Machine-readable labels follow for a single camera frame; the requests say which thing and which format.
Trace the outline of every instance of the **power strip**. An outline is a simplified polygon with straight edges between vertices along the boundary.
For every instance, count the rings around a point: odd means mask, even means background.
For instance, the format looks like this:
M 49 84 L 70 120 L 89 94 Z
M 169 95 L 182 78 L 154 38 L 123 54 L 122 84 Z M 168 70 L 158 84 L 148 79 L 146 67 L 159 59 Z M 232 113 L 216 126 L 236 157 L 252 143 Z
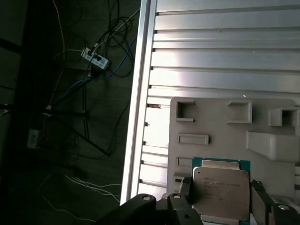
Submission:
M 109 61 L 106 58 L 97 53 L 92 52 L 89 48 L 85 48 L 82 51 L 81 56 L 89 62 L 92 60 L 91 63 L 93 63 L 101 69 L 106 69 L 109 63 Z

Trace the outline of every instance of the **cpu processor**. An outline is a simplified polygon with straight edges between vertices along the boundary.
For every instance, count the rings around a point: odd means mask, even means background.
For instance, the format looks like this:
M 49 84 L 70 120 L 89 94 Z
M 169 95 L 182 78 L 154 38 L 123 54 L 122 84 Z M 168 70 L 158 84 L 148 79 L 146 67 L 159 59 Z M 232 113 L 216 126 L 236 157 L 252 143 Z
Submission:
M 194 209 L 201 215 L 249 219 L 249 172 L 236 161 L 202 159 L 193 168 Z

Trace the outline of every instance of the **tripod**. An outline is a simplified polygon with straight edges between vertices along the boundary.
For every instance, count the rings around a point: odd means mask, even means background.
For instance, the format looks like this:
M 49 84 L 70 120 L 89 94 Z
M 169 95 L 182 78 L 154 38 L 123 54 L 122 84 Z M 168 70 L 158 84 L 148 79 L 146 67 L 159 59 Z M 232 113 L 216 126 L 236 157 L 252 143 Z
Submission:
M 58 101 L 56 101 L 55 103 L 53 103 L 51 106 L 47 106 L 45 109 L 42 109 L 42 110 L 33 110 L 32 113 L 36 113 L 36 114 L 40 113 L 40 114 L 48 116 L 50 119 L 55 120 L 56 122 L 58 122 L 59 124 L 61 124 L 63 127 L 67 128 L 68 130 L 70 130 L 74 134 L 76 134 L 79 137 L 81 137 L 85 142 L 87 142 L 88 144 L 90 144 L 91 146 L 93 146 L 94 148 L 96 148 L 97 150 L 99 150 L 100 152 L 102 152 L 103 154 L 105 154 L 106 156 L 110 156 L 111 154 L 109 152 L 105 151 L 104 149 L 102 149 L 101 147 L 99 147 L 98 145 L 96 145 L 94 142 L 92 142 L 90 140 L 90 136 L 89 136 L 89 132 L 88 132 L 88 123 L 87 123 L 88 111 L 83 110 L 82 112 L 69 112 L 69 111 L 64 111 L 64 110 L 53 109 L 53 107 L 57 106 L 59 103 L 61 103 L 64 100 L 66 100 L 69 96 L 71 96 L 72 94 L 74 94 L 75 92 L 77 92 L 79 89 L 85 88 L 85 86 L 90 81 L 92 81 L 92 80 L 88 79 L 87 81 L 82 82 L 81 84 L 77 85 L 75 88 L 71 89 L 66 94 L 64 94 Z M 2 116 L 3 116 L 5 114 L 12 113 L 14 111 L 20 111 L 20 110 L 23 110 L 23 109 L 18 108 L 17 106 L 15 106 L 13 104 L 11 104 L 11 105 L 0 104 L 0 110 L 4 110 L 4 113 L 2 114 Z M 67 123 L 65 123 L 64 121 L 62 121 L 61 119 L 59 119 L 57 117 L 58 115 L 83 117 L 83 119 L 84 119 L 85 135 L 80 134 L 72 126 L 68 125 Z

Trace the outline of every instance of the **metal frame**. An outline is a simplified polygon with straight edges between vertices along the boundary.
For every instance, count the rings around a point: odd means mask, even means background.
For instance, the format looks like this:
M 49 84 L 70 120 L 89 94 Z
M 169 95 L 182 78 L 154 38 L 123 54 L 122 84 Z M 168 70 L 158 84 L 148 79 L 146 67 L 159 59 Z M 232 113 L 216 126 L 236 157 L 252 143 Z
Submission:
M 299 16 L 297 0 L 142 0 L 121 204 L 166 191 L 173 97 L 300 104 Z
M 134 171 L 134 158 L 136 158 L 135 154 L 138 152 L 135 151 L 135 136 L 143 134 L 137 134 L 138 127 L 138 115 L 143 112 L 140 108 L 140 99 L 142 99 L 141 91 L 142 91 L 142 78 L 143 78 L 143 70 L 144 70 L 144 61 L 143 57 L 146 54 L 146 45 L 147 45 L 147 35 L 149 29 L 149 21 L 150 21 L 150 7 L 151 0 L 142 0 L 141 9 L 140 9 L 140 18 L 139 18 L 139 27 L 137 33 L 137 43 L 136 43 L 136 51 L 135 51 L 135 68 L 133 75 L 133 87 L 131 93 L 131 102 L 130 102 L 130 111 L 129 111 L 129 121 L 128 121 L 128 133 L 127 133 L 127 144 L 126 144 L 126 154 L 124 161 L 124 172 L 123 172 L 123 182 L 122 182 L 122 190 L 121 190 L 121 199 L 120 203 L 125 203 L 128 199 L 131 198 L 131 190 L 132 190 L 132 175 Z

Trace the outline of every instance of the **dark floor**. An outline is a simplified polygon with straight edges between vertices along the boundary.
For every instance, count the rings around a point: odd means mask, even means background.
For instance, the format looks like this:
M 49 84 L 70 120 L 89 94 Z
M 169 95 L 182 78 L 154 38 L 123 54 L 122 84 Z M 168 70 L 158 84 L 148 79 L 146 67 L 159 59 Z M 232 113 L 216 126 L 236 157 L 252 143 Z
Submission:
M 62 29 L 65 30 L 66 49 L 84 48 L 84 41 L 73 33 L 82 36 L 92 47 L 98 38 L 107 30 L 108 1 L 106 0 L 56 0 L 60 12 Z M 140 6 L 139 0 L 120 0 L 120 16 L 130 17 Z M 69 25 L 79 18 L 81 19 L 72 27 Z M 23 64 L 26 73 L 18 77 L 19 92 L 16 92 L 15 102 L 22 104 L 30 101 L 33 104 L 32 92 L 34 83 L 40 71 L 46 69 L 37 83 L 37 104 L 43 105 L 49 101 L 50 93 L 59 75 L 59 70 L 51 59 L 62 50 L 60 30 L 57 14 L 51 0 L 31 1 L 29 8 L 29 22 L 27 31 L 29 36 L 25 38 L 27 57 Z M 128 32 L 127 41 L 137 34 L 137 14 L 133 19 L 133 27 Z M 125 52 L 122 48 L 110 48 L 108 59 L 115 68 Z M 86 74 L 88 61 L 79 62 L 79 52 L 67 52 L 65 61 L 58 61 L 65 68 L 76 70 L 64 70 L 58 90 L 67 90 L 75 81 L 82 79 Z M 118 71 L 119 75 L 125 74 L 131 68 L 127 59 Z M 130 100 L 132 89 L 132 73 L 126 78 L 112 76 L 110 79 L 97 79 L 87 85 L 87 108 L 89 115 L 90 139 L 103 149 L 107 150 L 115 129 L 118 118 Z M 59 99 L 62 93 L 57 93 L 55 99 Z M 78 91 L 68 100 L 61 103 L 57 109 L 81 110 L 82 91 Z M 31 113 L 25 113 L 12 117 L 12 127 L 18 127 L 20 143 L 10 143 L 11 151 L 8 155 L 11 166 L 18 168 L 11 172 L 9 180 L 9 210 L 7 220 L 10 224 L 89 224 L 74 218 L 66 212 L 55 211 L 38 193 L 38 187 L 52 174 L 40 189 L 41 194 L 47 198 L 57 209 L 67 210 L 79 218 L 97 220 L 104 214 L 115 209 L 119 203 L 110 195 L 102 195 L 87 187 L 72 183 L 64 175 L 78 176 L 82 180 L 97 185 L 121 184 L 126 147 L 128 126 L 127 109 L 122 116 L 117 128 L 116 141 L 111 145 L 113 155 L 101 157 L 103 154 L 87 144 L 83 139 L 70 133 L 55 121 L 45 122 L 45 140 L 38 150 L 29 150 L 21 143 L 26 143 L 30 124 Z M 60 116 L 66 123 L 71 124 L 82 134 L 83 120 Z M 40 118 L 33 116 L 33 124 L 39 127 Z M 120 195 L 121 186 L 106 187 L 105 190 Z

